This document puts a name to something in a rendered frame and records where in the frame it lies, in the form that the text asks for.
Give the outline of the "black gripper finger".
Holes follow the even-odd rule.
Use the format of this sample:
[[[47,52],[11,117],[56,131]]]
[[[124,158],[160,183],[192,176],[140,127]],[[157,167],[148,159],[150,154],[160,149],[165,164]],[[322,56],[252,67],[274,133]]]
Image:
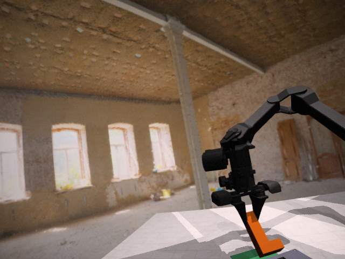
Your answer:
[[[241,201],[239,203],[231,203],[235,209],[238,211],[242,221],[247,225],[246,207],[245,202]]]
[[[251,194],[249,195],[249,197],[252,202],[253,212],[255,213],[257,220],[259,220],[260,213],[262,211],[262,208],[264,206],[266,199],[268,199],[268,196],[265,195],[265,196],[257,197]]]

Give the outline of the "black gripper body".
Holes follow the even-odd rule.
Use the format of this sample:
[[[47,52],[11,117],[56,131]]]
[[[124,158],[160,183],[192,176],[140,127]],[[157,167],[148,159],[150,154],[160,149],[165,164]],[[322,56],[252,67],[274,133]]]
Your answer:
[[[265,196],[265,191],[270,193],[281,192],[280,184],[277,181],[265,180],[255,184],[254,175],[256,170],[252,169],[252,166],[245,168],[234,168],[230,172],[233,178],[234,192],[228,192],[226,190],[214,191],[211,194],[212,202],[217,206],[229,205],[231,203],[242,202],[241,196],[253,195],[257,197]],[[250,191],[250,192],[249,192]],[[241,193],[241,194],[240,194]]]

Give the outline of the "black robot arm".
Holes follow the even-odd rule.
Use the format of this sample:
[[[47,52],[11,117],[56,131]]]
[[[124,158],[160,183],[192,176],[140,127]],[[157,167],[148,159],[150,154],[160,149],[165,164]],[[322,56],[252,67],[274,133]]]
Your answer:
[[[291,96],[291,106],[280,106],[280,102]],[[345,116],[320,102],[315,92],[308,86],[300,85],[284,89],[267,101],[243,123],[231,127],[219,142],[221,148],[206,150],[202,155],[206,172],[227,169],[228,159],[231,169],[252,166],[249,149],[257,131],[276,113],[310,115],[319,123],[345,141]]]

